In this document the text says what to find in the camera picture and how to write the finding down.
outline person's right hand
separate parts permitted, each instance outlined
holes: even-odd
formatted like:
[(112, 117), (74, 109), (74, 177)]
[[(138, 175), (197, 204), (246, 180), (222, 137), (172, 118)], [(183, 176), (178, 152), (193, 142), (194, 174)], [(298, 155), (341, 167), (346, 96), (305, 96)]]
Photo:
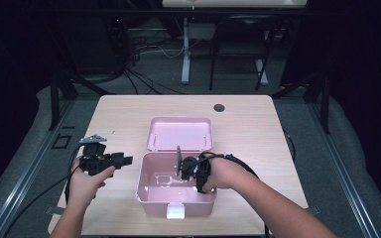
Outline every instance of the person's right hand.
[(203, 186), (203, 191), (209, 192), (213, 188), (232, 188), (234, 189), (237, 179), (250, 173), (246, 172), (240, 165), (223, 158), (214, 158), (209, 160), (211, 173), (208, 181)]

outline black curtain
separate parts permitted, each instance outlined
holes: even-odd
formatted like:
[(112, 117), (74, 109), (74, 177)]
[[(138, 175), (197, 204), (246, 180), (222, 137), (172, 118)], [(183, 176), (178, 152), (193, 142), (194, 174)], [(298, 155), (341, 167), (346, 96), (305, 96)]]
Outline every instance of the black curtain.
[(345, 17), (301, 23), (281, 84), (319, 71), (336, 51), (330, 93), (356, 131), (381, 191), (381, 1), (310, 0), (308, 6), (312, 12), (341, 10)]
[(0, 177), (34, 122), (36, 94), (57, 61), (45, 29), (19, 1), (0, 0)]

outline pink box lid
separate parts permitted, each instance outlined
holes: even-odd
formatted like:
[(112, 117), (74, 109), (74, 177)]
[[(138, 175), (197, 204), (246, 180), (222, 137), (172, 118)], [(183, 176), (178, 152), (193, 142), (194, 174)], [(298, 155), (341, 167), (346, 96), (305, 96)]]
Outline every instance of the pink box lid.
[(208, 151), (212, 148), (211, 121), (203, 117), (155, 117), (151, 120), (150, 151)]

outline pink plastic box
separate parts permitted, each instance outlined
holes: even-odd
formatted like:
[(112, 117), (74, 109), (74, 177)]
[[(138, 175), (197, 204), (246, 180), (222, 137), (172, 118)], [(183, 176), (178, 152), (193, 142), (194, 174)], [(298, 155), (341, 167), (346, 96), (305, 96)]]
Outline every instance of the pink plastic box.
[(212, 211), (216, 191), (196, 191), (195, 179), (176, 176), (177, 146), (183, 159), (212, 148), (211, 122), (207, 118), (156, 117), (151, 121), (142, 161), (137, 199), (149, 215), (167, 218), (206, 216)]

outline metal rail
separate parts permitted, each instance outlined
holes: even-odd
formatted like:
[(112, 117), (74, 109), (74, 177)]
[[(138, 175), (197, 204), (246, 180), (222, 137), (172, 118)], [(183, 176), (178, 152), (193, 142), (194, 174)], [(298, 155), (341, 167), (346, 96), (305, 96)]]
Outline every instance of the metal rail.
[(355, 218), (357, 219), (360, 229), (363, 232), (364, 237), (378, 238), (379, 234), (377, 233), (377, 230), (374, 227), (372, 220), (370, 219), (363, 200), (358, 194), (357, 189), (355, 188), (355, 185), (352, 182), (347, 169), (345, 168), (345, 164), (339, 155), (338, 149), (336, 148), (331, 135), (327, 134), (320, 125), (318, 119), (318, 109), (311, 103), (308, 104), (308, 108), (311, 112), (311, 115), (314, 117), (317, 129), (319, 130), (323, 140), (327, 145), (327, 148), (329, 149), (336, 176), (342, 186), (342, 189), (344, 190), (345, 196), (348, 199), (348, 202), (351, 206)]
[(36, 175), (38, 174), (45, 156), (52, 145), (52, 141), (58, 136), (58, 131), (61, 128), (62, 121), (66, 118), (70, 110), (72, 109), (74, 101), (68, 100), (63, 106), (61, 113), (61, 123), (57, 125), (54, 131), (49, 131), (45, 137), (42, 145), (39, 148), (39, 152), (35, 155), (34, 159), (21, 175), (17, 184), (14, 186), (10, 195), (8, 196), (5, 204), (0, 211), (0, 237), (3, 237), (6, 230), (9, 228), (12, 219), (15, 217), (16, 212), (26, 196), (29, 188), (33, 184)]

